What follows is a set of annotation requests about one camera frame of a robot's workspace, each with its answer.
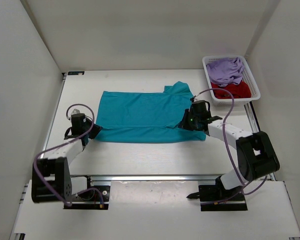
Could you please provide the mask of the teal t shirt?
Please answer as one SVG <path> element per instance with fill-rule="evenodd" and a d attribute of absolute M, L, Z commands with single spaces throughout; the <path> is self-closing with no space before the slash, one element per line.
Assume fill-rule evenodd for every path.
<path fill-rule="evenodd" d="M 96 140 L 109 143 L 168 144 L 204 141 L 202 131 L 178 127 L 193 94 L 187 83 L 166 85 L 163 92 L 104 91 L 96 124 Z"/>

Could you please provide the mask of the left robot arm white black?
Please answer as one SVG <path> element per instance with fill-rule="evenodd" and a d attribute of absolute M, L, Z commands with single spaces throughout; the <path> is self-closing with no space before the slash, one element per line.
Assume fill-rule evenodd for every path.
<path fill-rule="evenodd" d="M 81 154 L 102 130 L 84 113 L 73 113 L 71 127 L 64 134 L 64 143 L 52 148 L 47 158 L 36 159 L 32 165 L 31 198 L 34 203 L 63 202 L 72 205 L 70 163 Z"/>

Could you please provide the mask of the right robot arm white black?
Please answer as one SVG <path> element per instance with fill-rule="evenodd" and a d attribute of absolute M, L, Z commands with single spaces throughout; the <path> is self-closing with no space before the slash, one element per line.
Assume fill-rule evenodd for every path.
<path fill-rule="evenodd" d="M 210 103 L 191 99 L 191 106 L 184 111 L 178 128 L 203 132 L 224 142 L 233 170 L 215 180 L 214 193 L 220 200 L 228 199 L 234 190 L 241 190 L 256 179 L 266 177 L 280 169 L 280 163 L 268 134 L 250 132 L 227 123 L 233 107 L 224 118 L 212 116 Z M 237 164 L 230 147 L 236 150 Z"/>

